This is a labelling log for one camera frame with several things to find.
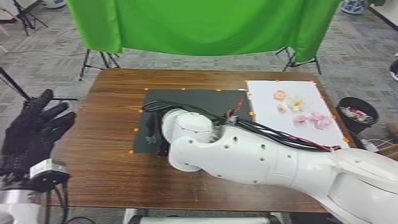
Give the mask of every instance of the green backdrop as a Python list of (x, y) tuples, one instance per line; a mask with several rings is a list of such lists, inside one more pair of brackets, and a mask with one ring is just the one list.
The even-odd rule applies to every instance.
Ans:
[(93, 50), (219, 56), (290, 46), (313, 59), (340, 0), (68, 0)]

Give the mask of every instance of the wooden table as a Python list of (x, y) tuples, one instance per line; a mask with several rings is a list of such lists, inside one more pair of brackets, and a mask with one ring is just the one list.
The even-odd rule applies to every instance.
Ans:
[(198, 210), (326, 212), (308, 195), (276, 186), (242, 185), (205, 172), (185, 173), (155, 155), (130, 154), (150, 89), (246, 89), (246, 80), (313, 80), (313, 75), (112, 69), (102, 72), (75, 128), (57, 147), (68, 163), (72, 206)]

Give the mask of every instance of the black cable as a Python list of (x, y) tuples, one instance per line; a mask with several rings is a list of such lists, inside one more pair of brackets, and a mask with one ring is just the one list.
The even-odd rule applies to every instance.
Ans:
[(47, 215), (45, 215), (45, 224), (50, 224), (52, 217), (52, 191), (47, 192)]
[(63, 194), (61, 194), (59, 188), (56, 187), (56, 194), (57, 194), (57, 198), (59, 198), (61, 208), (63, 208), (63, 220), (61, 220), (61, 224), (70, 224), (79, 219), (86, 219), (91, 222), (91, 224), (96, 224), (96, 222), (93, 221), (93, 219), (89, 219), (84, 216), (73, 217), (68, 220), (68, 216), (70, 216), (68, 183), (63, 183)]
[[(171, 102), (168, 100), (155, 100), (143, 106), (143, 110), (146, 112), (159, 112), (159, 111), (173, 110), (176, 108), (182, 108), (187, 111), (200, 112), (205, 116), (210, 117), (216, 124), (224, 124), (228, 121), (226, 116), (224, 117), (217, 116), (203, 108), (189, 104)], [(295, 137), (287, 132), (274, 130), (271, 127), (267, 127), (265, 125), (258, 124), (255, 121), (244, 118), (237, 119), (237, 126), (292, 148), (297, 148), (301, 150), (310, 150), (310, 151), (319, 151), (319, 150), (324, 151), (324, 150), (336, 149), (336, 146), (329, 147), (329, 146), (319, 145), (310, 140)]]
[(68, 197), (68, 182), (63, 183), (63, 193), (64, 193), (64, 215), (63, 215), (63, 224), (68, 223), (68, 216), (70, 216), (70, 197)]
[(79, 216), (79, 217), (72, 218), (72, 219), (68, 220), (66, 224), (70, 224), (70, 223), (72, 223), (75, 220), (79, 220), (79, 219), (84, 219), (84, 220), (88, 220), (88, 221), (91, 222), (91, 224), (96, 224), (96, 222), (93, 221), (93, 219), (89, 219), (89, 218), (84, 217), (84, 216)]

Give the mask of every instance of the cable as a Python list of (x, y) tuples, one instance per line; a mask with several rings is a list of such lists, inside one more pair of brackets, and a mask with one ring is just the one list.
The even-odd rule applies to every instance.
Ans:
[(93, 219), (89, 219), (89, 218), (84, 217), (84, 216), (79, 216), (79, 217), (72, 218), (72, 219), (68, 220), (66, 224), (70, 224), (70, 223), (72, 223), (75, 220), (79, 220), (79, 219), (84, 219), (84, 220), (88, 220), (88, 221), (91, 222), (91, 224), (96, 224), (96, 222), (93, 221)]
[(68, 216), (70, 216), (68, 183), (63, 183), (63, 194), (61, 194), (59, 188), (56, 187), (56, 194), (57, 194), (57, 198), (59, 198), (61, 208), (63, 208), (63, 220), (61, 220), (61, 224), (70, 224), (79, 219), (86, 219), (91, 222), (91, 224), (96, 224), (96, 222), (93, 221), (93, 219), (89, 219), (84, 216), (73, 217), (68, 220)]
[(64, 215), (63, 215), (63, 224), (68, 223), (68, 215), (70, 215), (70, 197), (68, 197), (68, 182), (63, 183), (63, 193), (64, 193)]
[[(212, 121), (217, 124), (226, 124), (226, 121), (230, 119), (230, 117), (233, 115), (233, 111), (235, 111), (235, 110), (230, 109), (228, 113), (226, 113), (226, 116), (221, 117), (216, 114), (212, 114), (203, 108), (200, 108), (200, 107), (196, 107), (189, 104), (171, 102), (168, 100), (155, 100), (143, 106), (143, 110), (146, 112), (159, 112), (159, 111), (173, 110), (176, 108), (182, 108), (187, 111), (200, 112), (205, 116), (210, 117)], [(253, 133), (256, 133), (258, 135), (262, 135), (263, 137), (267, 137), (272, 141), (276, 141), (278, 143), (281, 143), (288, 147), (297, 148), (301, 150), (331, 151), (331, 150), (340, 149), (338, 146), (324, 146), (324, 145), (317, 144), (308, 139), (290, 135), (283, 131), (274, 130), (271, 127), (258, 124), (255, 121), (246, 120), (240, 117), (237, 118), (237, 126), (240, 128), (244, 128), (247, 131), (251, 131)]]

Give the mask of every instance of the metal stand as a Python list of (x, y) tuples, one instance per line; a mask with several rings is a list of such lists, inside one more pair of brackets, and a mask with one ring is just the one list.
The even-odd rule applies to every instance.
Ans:
[(116, 61), (116, 59), (114, 59), (114, 56), (120, 58), (120, 55), (118, 55), (118, 54), (111, 54), (111, 53), (105, 53), (105, 52), (98, 52), (98, 53), (100, 53), (100, 55), (102, 55), (105, 68), (100, 68), (100, 67), (96, 67), (96, 66), (93, 66), (93, 65), (88, 64), (88, 62), (89, 62), (89, 57), (91, 57), (91, 49), (88, 49), (86, 57), (84, 57), (84, 66), (82, 66), (82, 71), (80, 71), (80, 76), (79, 76), (79, 81), (84, 80), (86, 68), (96, 68), (96, 69), (100, 69), (100, 70), (105, 70), (107, 68), (111, 68), (111, 63), (114, 63), (116, 68), (121, 68), (121, 66), (120, 66), (120, 64), (118, 64), (118, 61)]
[[(15, 79), (11, 78), (8, 72), (4, 71), (4, 68), (0, 67), (0, 79), (6, 83), (6, 85), (11, 87), (11, 89), (17, 91), (17, 93), (20, 94), (20, 96), (25, 98), (27, 101), (32, 100), (32, 97), (29, 96), (25, 90), (22, 89), (22, 86), (18, 85)], [(79, 99), (75, 98), (54, 98), (52, 100), (61, 100), (61, 101), (77, 101)]]
[(27, 11), (27, 9), (22, 7), (22, 4), (18, 3), (17, 0), (13, 0), (15, 2), (15, 6), (17, 6), (17, 10), (18, 10), (18, 17), (22, 20), (22, 24), (24, 24), (24, 30), (29, 36), (29, 29), (36, 29), (36, 21), (43, 24), (45, 27), (48, 27), (47, 23), (40, 20), (40, 18), (34, 16), (34, 14)]
[(287, 54), (288, 54), (288, 58), (290, 58), (290, 61), (288, 61), (288, 64), (285, 66), (285, 69), (283, 69), (283, 72), (287, 72), (288, 68), (295, 68), (295, 67), (301, 67), (303, 65), (310, 64), (310, 63), (315, 63), (317, 65), (317, 69), (319, 69), (319, 74), (322, 75), (322, 69), (320, 69), (320, 61), (319, 61), (319, 57), (315, 56), (315, 59), (304, 63), (295, 63), (295, 53), (294, 55), (290, 55), (290, 50), (288, 50), (288, 47), (285, 47), (276, 55), (279, 55), (283, 53), (283, 51), (287, 51)]

